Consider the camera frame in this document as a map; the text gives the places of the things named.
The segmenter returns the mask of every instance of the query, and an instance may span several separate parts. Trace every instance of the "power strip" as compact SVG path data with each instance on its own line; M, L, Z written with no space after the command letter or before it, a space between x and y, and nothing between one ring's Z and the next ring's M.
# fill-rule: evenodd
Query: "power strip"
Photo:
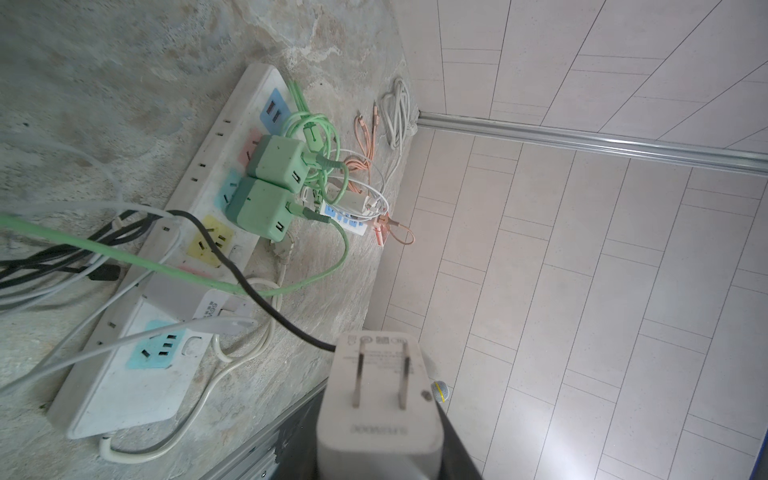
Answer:
M166 210L185 210L201 219L240 269L247 265L259 237L231 223L224 209L262 134L279 132L283 120L295 110L280 73L271 65L251 64L166 205ZM139 256L159 260L172 247L177 233L181 248L173 252L167 265L235 282L232 273L200 242L197 229L185 220L159 220ZM136 282L143 272L133 266L121 286ZM217 315L225 304L234 311L247 302L216 290L186 283L180 286L154 274L104 312L84 349L161 324ZM80 439L174 416L211 334L182 330L171 337L154 337L75 365L48 410L48 420L68 438Z

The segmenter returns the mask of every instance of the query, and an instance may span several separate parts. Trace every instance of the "power plug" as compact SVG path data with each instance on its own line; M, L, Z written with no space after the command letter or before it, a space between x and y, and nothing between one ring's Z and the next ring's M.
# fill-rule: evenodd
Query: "power plug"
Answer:
M339 337L317 420L324 480L435 480L444 432L416 338Z

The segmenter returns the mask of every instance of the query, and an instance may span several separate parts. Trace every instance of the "white tile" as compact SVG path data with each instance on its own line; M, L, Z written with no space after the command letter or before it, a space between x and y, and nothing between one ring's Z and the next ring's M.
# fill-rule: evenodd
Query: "white tile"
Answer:
M747 455L693 433L683 432L670 480L731 480L749 478L754 455Z
M640 326L640 334L649 336L652 339L661 340L662 342L695 350L704 355L707 354L710 348L711 339L708 336L686 332L685 330L676 329L663 323L651 322L650 320L643 320L643 324Z
M512 175L468 167L442 257L485 271Z
M698 101L631 97L600 131L656 139L704 105Z
M711 337L751 224L680 205L645 318Z
M605 454L666 478L704 355L639 336Z
M534 115L535 117L544 117L547 114L547 107L537 107L536 105L511 104L505 101L494 101L492 110L508 112L510 114Z
M464 280L469 280L470 282L479 285L482 285L482 282L485 279L484 271L459 265L458 263L449 262L447 260L440 262L440 271L446 275L457 276L458 278L463 278Z
M739 452L752 455L753 457L757 455L757 452L760 450L761 442L759 439L744 435L736 430L727 429L716 423L700 419L693 415L686 417L683 430L687 430L694 435L704 437L713 442L720 443L726 447L731 447Z
M740 81L660 139L725 148L766 124L768 83Z
M384 325L382 326L384 332L401 332L413 335L415 338L419 338L422 334L422 329L416 328L408 323L395 320L391 316L384 317Z
M443 48L500 50L508 0L484 0L467 8L461 0L439 0Z
M472 463L475 464L475 468L478 469L478 473L482 474L482 469L485 468L485 462L472 457Z
M602 5L514 0L494 100L548 107Z
M575 153L524 144L504 215L554 225Z
M507 389L483 478L533 480L553 410L554 405Z
M731 150L752 151L759 154L768 154L768 141L750 140L745 138L728 147Z
M570 70L542 125L599 131L647 75Z
M419 197L416 199L416 208L419 210L426 210L434 214L445 215L446 217L453 217L454 204L448 202L441 202L440 200L433 200L431 198Z
M763 292L768 295L768 275L763 275L762 273L736 270L736 275L733 276L732 284L748 290Z
M386 315L400 322L408 323L410 326L422 328L424 326L424 316L418 313L409 312L399 306L390 305L387 307Z
M620 462L605 454L600 459L600 470L598 470L598 476L595 480L603 478L599 475L601 471L610 472L608 473L610 476L605 477L607 480L613 480L613 478L619 478L619 480L658 480L658 477L654 477L650 473L643 472L632 465Z
M613 403L563 385L536 479L593 478L613 412Z
M501 50L478 50L464 48L443 48L442 60L451 63L485 63L498 65Z
M413 100L420 111L445 113L445 86L440 80L412 80Z
M549 236L552 235L552 227L512 217L502 217L502 224L499 225L499 228L508 232L515 232L547 241L549 241Z
M419 196L456 203L474 139L472 135L435 132Z
M511 349L520 344L547 242L499 231L472 333Z
M411 78L442 80L437 0L393 0Z
M576 55L571 70L604 71L607 73L634 73L650 75L661 65L663 58L610 57L605 55Z
M600 258L569 369L621 386L655 277L652 266Z
M768 275L768 199L757 209L750 236L746 239L739 268Z
M366 319L362 326L368 330L381 330L384 323L389 298L392 288L395 286L397 267L400 265L402 245L397 242L388 242L384 245L379 269L376 271L376 280L371 290L371 300L368 302Z
M403 250L389 300L392 305L426 315L450 226L448 217L423 210L413 212L411 230L419 241Z
M683 205L710 208L721 212L748 215L754 217L760 200L756 198L737 197L736 195L716 194L705 190L687 188L683 195Z
M618 478L616 475L611 475L608 472L604 472L603 470L598 470L598 474L594 477L594 480L622 480L622 479Z
M768 4L765 2L721 2L656 70L637 95L712 100L765 62L766 21Z
M553 403L587 299L591 278L544 265L525 322L509 386Z
M510 121L515 124L541 125L544 115L518 114L491 109L491 120Z
M607 238L664 250L689 174L689 167L633 158Z
M475 137L472 145L472 153L487 155L489 157L508 158L517 160L520 158L520 149L523 144L518 141L502 140L501 138Z
M496 83L496 65L444 63L445 113L488 118Z
M753 71L746 78L745 81L762 81L768 82L768 64L763 65L757 70Z
M719 194L760 199L763 197L763 191L766 188L766 178L756 175L709 170L708 168L694 168L690 173L688 187L717 192Z
M630 243L617 242L616 240L605 240L603 244L603 255L610 255L611 257L623 258L625 260L632 260L633 262L645 263L658 267L661 265L661 257L664 252L660 250L653 250L651 248L638 247Z
M565 370L563 385L572 386L575 389L579 389L594 396L598 396L603 400L607 400L612 403L616 403L616 400L619 398L618 387L609 385L606 382L601 382L600 380L593 379L589 376L576 373L573 370ZM605 427L605 434L608 434L607 425Z
M475 168L483 168L485 170L493 170L501 172L503 174L513 174L518 162L515 160L509 160L507 158L488 157L486 155L471 154L469 155L469 166Z
M419 340L430 378L455 385L478 297L477 283L438 273Z
M768 295L731 287L690 414L761 439L768 425Z
M448 418L473 457L485 460L488 456L511 368L473 349L464 352Z
M479 336L472 335L471 333L469 334L469 339L467 340L467 347L478 350L479 352L483 352L486 355L493 356L499 360L504 360L505 362L509 363L510 367L512 363L515 362L515 354L517 353L513 349L509 349L503 345L494 343L491 340L486 340L480 338Z
M593 275L629 160L577 152L544 263Z
M718 0L606 2L580 53L664 59L717 3Z

